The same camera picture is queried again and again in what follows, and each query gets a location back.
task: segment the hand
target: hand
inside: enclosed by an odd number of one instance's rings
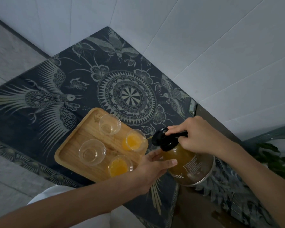
[[[236,145],[219,131],[214,129],[206,120],[200,116],[188,118],[178,126],[168,126],[166,135],[188,131],[188,137],[179,137],[181,146],[196,153],[209,153],[223,158],[223,152],[227,147]]]
[[[162,157],[161,152],[162,150],[158,149],[144,155],[133,171],[142,184],[141,194],[146,194],[156,179],[164,175],[167,169],[177,165],[176,159],[158,161]]]

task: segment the wooden tray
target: wooden tray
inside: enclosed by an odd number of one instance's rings
[[[145,149],[140,152],[127,151],[122,148],[122,140],[132,130],[124,123],[122,123],[120,131],[117,134],[110,136],[102,134],[99,130],[99,119],[105,114],[108,113],[101,108],[91,109],[55,153],[55,160],[58,164],[94,182],[110,178],[108,166],[113,157],[120,154],[126,155],[132,160],[133,166],[136,168],[148,148],[148,143]],[[102,141],[107,149],[106,157],[96,166],[87,166],[79,159],[80,146],[90,139]]]

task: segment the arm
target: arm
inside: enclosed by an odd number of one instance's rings
[[[0,227],[67,228],[145,194],[176,160],[157,161],[160,150],[145,155],[133,172],[27,205],[0,218]]]
[[[251,157],[240,145],[215,130],[201,117],[168,127],[166,135],[188,131],[180,137],[183,148],[210,153],[227,162],[241,176],[281,228],[285,228],[285,180]]]

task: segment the white tiled wall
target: white tiled wall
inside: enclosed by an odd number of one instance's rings
[[[110,26],[241,139],[285,125],[285,0],[0,0],[54,55]]]

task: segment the green plant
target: green plant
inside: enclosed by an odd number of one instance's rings
[[[276,153],[281,153],[277,147],[270,143],[258,143],[259,148],[269,149]],[[275,172],[277,175],[285,179],[285,157],[279,157],[268,151],[258,152],[254,158],[260,163],[267,164],[268,168]]]

